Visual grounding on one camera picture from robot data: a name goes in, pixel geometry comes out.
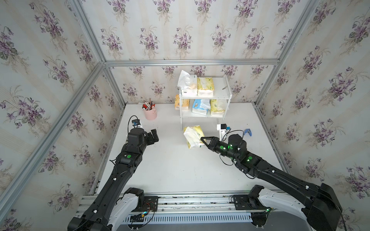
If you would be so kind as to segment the blue tissue pack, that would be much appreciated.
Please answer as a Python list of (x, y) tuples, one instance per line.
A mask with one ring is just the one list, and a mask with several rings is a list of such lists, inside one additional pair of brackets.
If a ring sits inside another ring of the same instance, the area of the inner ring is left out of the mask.
[(192, 112), (199, 115), (207, 115), (208, 110), (211, 109), (211, 104), (209, 99), (195, 99)]

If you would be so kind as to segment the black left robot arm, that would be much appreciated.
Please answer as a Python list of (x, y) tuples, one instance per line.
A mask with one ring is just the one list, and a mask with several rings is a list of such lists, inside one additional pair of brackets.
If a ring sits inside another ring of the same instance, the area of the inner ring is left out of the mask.
[(154, 203), (145, 199), (142, 189), (131, 187), (124, 192), (123, 188), (141, 163), (146, 147), (158, 141), (156, 130), (131, 129), (102, 191), (80, 218), (69, 222), (67, 230), (115, 231), (131, 212), (139, 211), (143, 218), (155, 211)]

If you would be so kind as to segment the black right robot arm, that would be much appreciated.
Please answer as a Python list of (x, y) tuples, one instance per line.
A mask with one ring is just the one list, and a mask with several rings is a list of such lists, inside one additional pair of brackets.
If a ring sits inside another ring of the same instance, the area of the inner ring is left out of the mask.
[(235, 167), (251, 180), (258, 178), (283, 190), (283, 195), (258, 186), (257, 200), (267, 208), (276, 208), (300, 217), (316, 231), (335, 231), (342, 219), (342, 207), (334, 189), (316, 185), (286, 173), (248, 151), (247, 143), (238, 134), (225, 143), (218, 137), (201, 137), (205, 146), (221, 156), (232, 159)]

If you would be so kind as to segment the orange tissue pack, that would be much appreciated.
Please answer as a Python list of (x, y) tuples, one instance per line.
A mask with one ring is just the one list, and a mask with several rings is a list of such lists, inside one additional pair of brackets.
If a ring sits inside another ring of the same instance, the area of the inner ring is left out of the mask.
[(182, 103), (180, 103), (180, 96), (179, 94), (175, 97), (174, 103), (175, 110), (180, 110), (180, 108), (184, 111), (188, 111), (190, 108), (190, 100), (189, 99), (182, 99)]

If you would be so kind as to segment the white tissue box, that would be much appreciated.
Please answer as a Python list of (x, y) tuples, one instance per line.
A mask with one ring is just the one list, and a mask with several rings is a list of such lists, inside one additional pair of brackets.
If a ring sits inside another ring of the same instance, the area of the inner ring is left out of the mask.
[(195, 97), (198, 95), (198, 77), (182, 70), (178, 79), (177, 87), (183, 97)]

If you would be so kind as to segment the yellow green tissue pack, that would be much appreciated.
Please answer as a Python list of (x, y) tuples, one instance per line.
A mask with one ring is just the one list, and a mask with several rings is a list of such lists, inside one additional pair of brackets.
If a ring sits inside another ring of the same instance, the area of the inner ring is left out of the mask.
[(201, 141), (201, 137), (204, 137), (204, 133), (200, 126), (185, 127), (183, 132), (189, 149), (201, 148), (205, 145)]

